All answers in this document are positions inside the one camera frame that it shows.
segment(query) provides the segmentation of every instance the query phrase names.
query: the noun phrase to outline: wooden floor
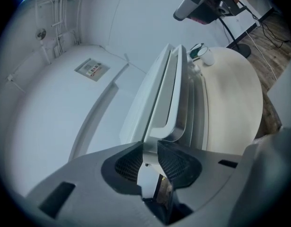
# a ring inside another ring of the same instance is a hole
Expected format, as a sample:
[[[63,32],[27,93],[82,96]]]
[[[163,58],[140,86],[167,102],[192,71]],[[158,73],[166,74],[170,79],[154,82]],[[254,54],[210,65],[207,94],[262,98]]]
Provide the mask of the wooden floor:
[[[288,30],[287,24],[285,23],[283,17],[277,13],[271,14],[264,21],[265,24],[271,29],[274,35],[282,40],[290,40],[290,32]],[[265,34],[271,38],[265,27]],[[264,55],[265,59],[268,61],[272,67],[277,78],[283,73],[286,66],[291,59],[291,43],[283,43],[280,49],[276,48],[263,34],[262,26],[255,28],[251,33],[249,33],[251,38],[256,43],[259,50]],[[275,42],[277,46],[281,45],[281,42]],[[248,57],[248,61],[255,68],[258,77],[261,82],[263,91],[263,116],[260,124],[260,128],[256,138],[260,138],[267,134],[273,134],[278,132],[281,127],[281,122],[277,113],[271,104],[267,92],[276,82],[274,75],[269,68],[268,64],[263,59],[261,53],[255,47],[254,43],[250,37],[244,37],[240,44],[247,44],[251,48],[251,55]]]

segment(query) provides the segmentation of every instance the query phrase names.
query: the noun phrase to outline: black stand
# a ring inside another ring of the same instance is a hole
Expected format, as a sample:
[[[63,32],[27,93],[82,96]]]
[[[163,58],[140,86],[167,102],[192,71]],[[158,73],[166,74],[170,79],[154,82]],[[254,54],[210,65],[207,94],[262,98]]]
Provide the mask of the black stand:
[[[249,57],[249,55],[251,54],[250,47],[247,44],[237,44],[237,42],[236,42],[234,36],[232,35],[230,29],[226,26],[226,24],[224,23],[224,21],[221,18],[219,18],[219,20],[224,25],[226,30],[229,32],[233,42],[235,43],[234,47],[232,47],[231,49],[236,51],[236,52],[238,52],[239,54],[243,55],[245,58]]]

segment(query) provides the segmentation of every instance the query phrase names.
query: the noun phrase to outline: gray base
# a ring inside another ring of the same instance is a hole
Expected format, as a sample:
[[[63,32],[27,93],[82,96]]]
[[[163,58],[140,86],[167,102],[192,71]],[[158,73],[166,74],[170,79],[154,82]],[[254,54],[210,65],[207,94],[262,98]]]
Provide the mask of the gray base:
[[[239,47],[232,47],[231,49],[243,55],[245,58],[249,57],[251,54],[251,49],[247,44],[239,44]]]

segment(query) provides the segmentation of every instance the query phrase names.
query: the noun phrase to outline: black slot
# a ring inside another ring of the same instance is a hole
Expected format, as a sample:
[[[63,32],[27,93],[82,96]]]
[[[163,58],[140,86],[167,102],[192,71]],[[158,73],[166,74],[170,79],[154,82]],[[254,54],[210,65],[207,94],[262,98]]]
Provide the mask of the black slot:
[[[238,165],[237,162],[228,161],[228,160],[221,160],[218,163],[221,164],[221,165],[224,165],[224,166],[231,167],[231,168],[236,168],[237,165]]]
[[[56,218],[61,207],[74,190],[72,183],[62,182],[54,191],[42,202],[39,209],[51,218]]]

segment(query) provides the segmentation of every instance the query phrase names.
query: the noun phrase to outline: white appliance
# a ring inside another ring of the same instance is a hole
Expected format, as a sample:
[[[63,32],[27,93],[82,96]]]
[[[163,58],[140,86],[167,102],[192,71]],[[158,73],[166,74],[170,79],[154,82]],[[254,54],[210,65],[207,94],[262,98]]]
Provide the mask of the white appliance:
[[[97,74],[99,67],[104,70]],[[76,157],[143,141],[138,184],[143,197],[151,197],[164,174],[159,139],[206,149],[205,80],[188,64],[186,49],[167,45],[149,72],[140,73],[97,46],[76,46],[48,66],[27,91],[12,125],[6,161],[12,187],[26,196]],[[132,86],[140,81],[139,89]]]

